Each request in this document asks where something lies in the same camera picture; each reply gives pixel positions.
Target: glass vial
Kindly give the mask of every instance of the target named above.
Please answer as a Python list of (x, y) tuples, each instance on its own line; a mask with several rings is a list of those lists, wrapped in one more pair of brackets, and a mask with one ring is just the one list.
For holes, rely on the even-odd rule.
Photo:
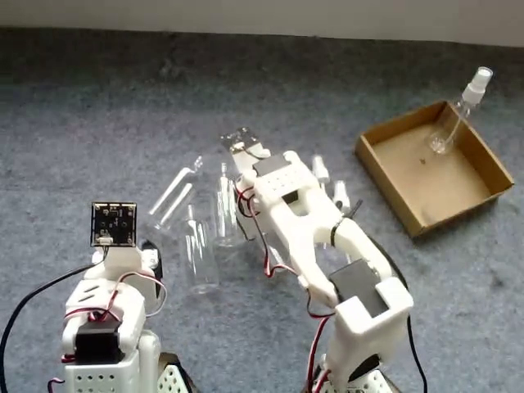
[(215, 261), (209, 226), (206, 221), (196, 218), (193, 205), (187, 206), (187, 218), (182, 226), (180, 258), (189, 290), (196, 294), (212, 291), (219, 286), (219, 268)]

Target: white spray nozzle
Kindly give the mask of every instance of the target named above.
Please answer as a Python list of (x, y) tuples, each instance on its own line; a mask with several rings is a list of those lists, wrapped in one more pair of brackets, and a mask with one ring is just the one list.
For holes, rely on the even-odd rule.
[(487, 67), (479, 67), (472, 81), (467, 85), (462, 93), (462, 99), (470, 104), (477, 105), (484, 93), (486, 92), (486, 86), (490, 82), (493, 76), (493, 71)]
[(347, 195), (346, 182), (343, 180), (337, 180), (335, 182), (333, 202), (335, 203), (335, 206), (338, 208), (338, 210), (340, 210), (342, 213), (345, 214), (350, 211), (350, 198)]
[(322, 156), (313, 156), (313, 174), (320, 183), (329, 183), (329, 172)]

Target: black wire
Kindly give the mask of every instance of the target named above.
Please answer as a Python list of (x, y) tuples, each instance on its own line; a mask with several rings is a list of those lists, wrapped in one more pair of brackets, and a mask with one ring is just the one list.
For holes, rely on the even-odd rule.
[[(107, 252), (109, 251), (109, 247), (104, 247), (104, 255), (102, 257), (102, 260), (100, 262), (97, 262), (96, 264), (101, 264), (104, 260), (106, 260)], [(41, 287), (35, 289), (30, 294), (28, 294), (24, 299), (21, 300), (21, 302), (18, 304), (18, 306), (13, 311), (13, 314), (9, 318), (9, 321), (6, 325), (6, 330), (4, 330), (2, 334), (2, 341), (0, 341), (0, 391), (2, 393), (9, 393), (7, 391), (7, 384), (6, 384), (6, 370), (4, 367), (4, 358), (6, 354), (6, 347), (7, 347), (7, 338), (9, 337), (9, 334), (11, 333), (11, 330), (13, 329), (13, 325), (15, 324), (16, 319), (18, 318), (18, 315), (24, 308), (24, 306), (33, 299), (37, 294), (45, 291), (49, 287), (52, 287), (55, 284), (58, 284), (61, 281), (66, 280), (67, 278), (73, 277), (76, 274), (80, 274), (82, 272), (85, 272), (86, 270), (92, 268), (96, 264), (86, 264), (85, 266), (81, 268), (77, 268), (75, 270), (71, 270), (70, 272), (64, 274), (63, 276), (60, 276), (58, 278), (55, 278), (54, 280), (43, 284)]]
[(257, 156), (256, 154), (251, 153), (249, 150), (247, 150), (245, 147), (242, 149), (245, 153), (247, 153), (249, 156), (256, 158), (257, 160), (263, 160), (264, 157)]
[[(391, 258), (391, 256), (386, 252), (386, 250), (384, 250), (384, 248), (382, 248), (382, 246), (378, 244), (377, 241), (375, 241), (375, 239), (373, 239), (369, 235), (368, 237), (373, 242), (375, 247), (386, 257), (387, 261), (389, 262), (393, 270), (395, 270), (396, 275), (399, 277), (399, 280), (404, 284), (406, 289), (409, 290), (408, 282), (406, 281), (406, 278), (400, 271), (399, 267), (397, 266), (393, 258)], [(408, 316), (407, 324), (408, 324), (409, 346), (411, 347), (411, 352), (413, 353), (413, 359), (415, 360), (415, 363), (417, 364), (418, 372), (420, 373), (420, 377), (422, 378), (423, 391), (424, 393), (427, 393), (426, 374), (424, 373), (424, 369), (422, 368), (420, 360), (418, 359), (417, 348), (415, 347), (415, 340), (413, 339), (413, 329), (411, 327), (411, 315)]]

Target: spray nozzle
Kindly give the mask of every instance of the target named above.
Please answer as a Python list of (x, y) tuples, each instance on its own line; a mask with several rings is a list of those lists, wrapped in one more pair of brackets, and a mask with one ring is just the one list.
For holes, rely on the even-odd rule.
[(477, 105), (484, 93), (486, 92), (486, 86), (493, 76), (493, 71), (487, 67), (479, 67), (472, 81), (467, 85), (462, 93), (462, 98), (465, 102)]

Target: cardboard box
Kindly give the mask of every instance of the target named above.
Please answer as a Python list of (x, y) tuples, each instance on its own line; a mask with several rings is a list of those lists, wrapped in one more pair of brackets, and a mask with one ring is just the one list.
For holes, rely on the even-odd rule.
[(357, 157), (411, 237), (494, 200), (514, 184), (468, 122), (459, 126), (450, 153), (431, 150), (427, 137), (439, 128), (450, 131), (458, 117), (448, 102), (437, 102), (375, 125), (357, 142)]

